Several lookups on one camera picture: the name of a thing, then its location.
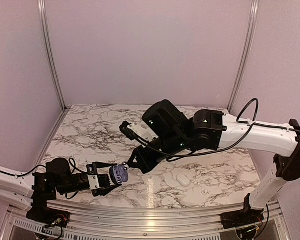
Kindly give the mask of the purple earbud charging case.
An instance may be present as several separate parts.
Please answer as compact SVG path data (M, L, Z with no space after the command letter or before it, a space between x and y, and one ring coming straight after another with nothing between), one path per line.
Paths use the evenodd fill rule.
M116 176L121 176L122 184L128 182L128 180L129 180L128 171L125 171L124 167L121 164L112 166L109 169L109 174L110 174L110 178L111 178L112 182L116 185L120 185L120 184L117 184Z

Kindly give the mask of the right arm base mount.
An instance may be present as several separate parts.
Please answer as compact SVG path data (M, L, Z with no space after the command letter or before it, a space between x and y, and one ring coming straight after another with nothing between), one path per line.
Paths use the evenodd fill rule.
M220 215L224 229L242 227L264 220L263 210L237 210Z

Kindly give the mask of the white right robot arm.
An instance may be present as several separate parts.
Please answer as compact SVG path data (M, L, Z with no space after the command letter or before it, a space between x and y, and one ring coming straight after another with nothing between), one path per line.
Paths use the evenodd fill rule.
M124 122L120 130L130 140L137 141L128 165L151 172L163 160L200 157L244 148L274 153L273 166L259 186L247 195L237 219L248 224L263 210L281 188L300 178L300 125L295 119L288 123L267 123L222 111L202 109L187 118L170 101L152 105L142 120L156 134L147 140L145 130Z

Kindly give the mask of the purple earbud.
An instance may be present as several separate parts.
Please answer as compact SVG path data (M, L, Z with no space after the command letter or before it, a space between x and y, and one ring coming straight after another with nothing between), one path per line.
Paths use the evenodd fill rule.
M127 162L122 162L121 165L123 166L123 169L124 169L125 171L128 171L129 166L128 166L128 163L127 163Z
M122 178L121 178L120 175L117 175L117 176L115 177L115 179L116 179L117 184L122 184L123 180L122 180Z

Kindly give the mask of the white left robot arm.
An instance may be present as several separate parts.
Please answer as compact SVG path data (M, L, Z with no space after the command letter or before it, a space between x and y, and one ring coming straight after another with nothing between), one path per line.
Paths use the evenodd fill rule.
M94 162L83 171L77 168L73 158L56 158L43 166L44 172L33 168L27 173L17 173L0 167L0 197L23 210L34 207L34 215L48 223L54 215L45 204L56 200L57 195L90 190L95 197L106 196L122 186L122 180L116 179L113 173L98 173L98 169L115 167L113 163Z

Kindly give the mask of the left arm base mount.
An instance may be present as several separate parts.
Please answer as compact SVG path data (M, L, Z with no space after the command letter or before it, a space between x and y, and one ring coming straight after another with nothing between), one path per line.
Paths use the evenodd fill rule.
M56 220L61 219L58 224L62 228L66 228L68 225L70 213L68 211L52 209L52 208L36 208L33 207L27 212L26 218L51 226Z

